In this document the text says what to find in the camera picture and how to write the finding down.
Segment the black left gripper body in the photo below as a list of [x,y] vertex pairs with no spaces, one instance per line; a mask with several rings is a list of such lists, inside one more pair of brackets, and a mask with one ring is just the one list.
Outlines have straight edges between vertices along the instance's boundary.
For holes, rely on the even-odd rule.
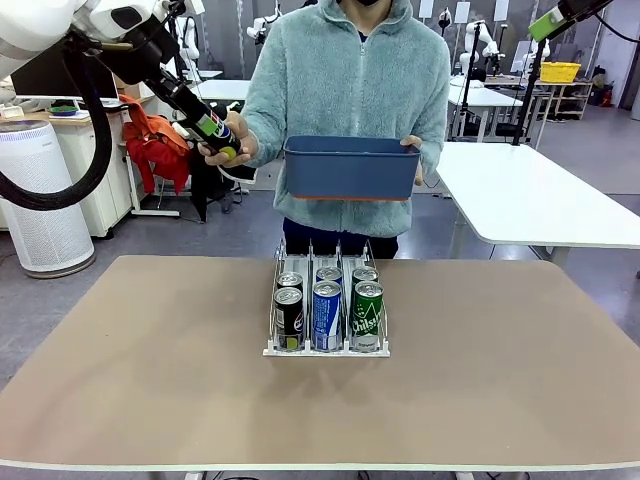
[[124,39],[133,48],[115,53],[112,72],[125,83],[159,83],[163,65],[179,51],[178,43],[155,15],[127,33]]

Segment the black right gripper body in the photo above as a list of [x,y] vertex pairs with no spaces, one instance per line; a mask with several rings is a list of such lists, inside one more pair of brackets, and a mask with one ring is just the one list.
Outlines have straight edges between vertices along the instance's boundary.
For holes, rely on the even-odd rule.
[[559,0],[557,7],[566,21],[583,21],[604,9],[612,0]]

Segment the person's right hand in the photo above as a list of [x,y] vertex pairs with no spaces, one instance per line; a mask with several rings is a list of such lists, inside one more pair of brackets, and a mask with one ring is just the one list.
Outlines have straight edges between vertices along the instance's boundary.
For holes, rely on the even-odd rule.
[[257,139],[249,130],[245,119],[240,113],[229,110],[225,123],[240,141],[241,148],[239,153],[234,158],[230,158],[228,154],[224,152],[214,152],[202,143],[197,145],[198,151],[204,156],[205,162],[211,166],[234,168],[244,165],[257,155]]

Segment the person's left hand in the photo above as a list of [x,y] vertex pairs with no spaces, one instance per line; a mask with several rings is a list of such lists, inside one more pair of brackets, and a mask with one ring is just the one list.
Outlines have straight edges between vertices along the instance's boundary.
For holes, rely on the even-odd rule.
[[[404,147],[412,147],[419,151],[422,148],[422,140],[415,135],[408,135],[400,141],[400,144]],[[424,169],[422,165],[422,159],[418,160],[416,173],[414,177],[414,185],[422,186],[424,184]]]

